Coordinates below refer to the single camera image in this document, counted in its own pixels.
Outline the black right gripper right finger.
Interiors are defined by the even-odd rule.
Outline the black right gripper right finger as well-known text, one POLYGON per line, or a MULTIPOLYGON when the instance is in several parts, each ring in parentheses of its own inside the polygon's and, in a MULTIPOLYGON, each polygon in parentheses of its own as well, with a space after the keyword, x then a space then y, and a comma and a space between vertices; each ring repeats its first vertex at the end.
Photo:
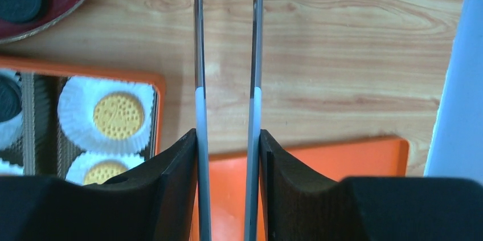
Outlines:
POLYGON ((259 139, 267 240, 481 240, 482 186, 471 179, 348 177, 334 181, 259 139))

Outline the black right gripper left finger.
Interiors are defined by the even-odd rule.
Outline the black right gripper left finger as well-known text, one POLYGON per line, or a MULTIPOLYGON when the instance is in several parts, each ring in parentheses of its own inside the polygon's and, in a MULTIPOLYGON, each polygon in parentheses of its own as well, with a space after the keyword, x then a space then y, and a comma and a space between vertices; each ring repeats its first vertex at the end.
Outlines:
POLYGON ((2 240, 188 240, 197 136, 103 184, 49 176, 1 178, 2 240))

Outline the metal tongs white handle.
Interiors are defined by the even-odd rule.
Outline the metal tongs white handle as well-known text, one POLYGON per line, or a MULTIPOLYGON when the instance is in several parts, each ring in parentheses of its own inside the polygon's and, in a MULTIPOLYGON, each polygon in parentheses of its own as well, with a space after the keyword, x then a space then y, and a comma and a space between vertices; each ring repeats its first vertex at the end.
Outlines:
POLYGON ((264 0, 193 0, 194 102, 198 140, 198 222, 200 240, 258 240, 259 138, 264 0), (248 161, 239 171, 242 219, 235 230, 217 234, 209 199, 215 195, 209 160, 238 154, 248 161))

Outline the orange compartment cookie box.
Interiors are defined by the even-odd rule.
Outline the orange compartment cookie box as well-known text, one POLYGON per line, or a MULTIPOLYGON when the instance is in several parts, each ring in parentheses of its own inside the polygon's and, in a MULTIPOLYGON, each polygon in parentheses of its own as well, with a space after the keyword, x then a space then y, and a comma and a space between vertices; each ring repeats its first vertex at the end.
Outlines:
POLYGON ((104 183, 159 153, 155 73, 1 57, 1 176, 104 183))

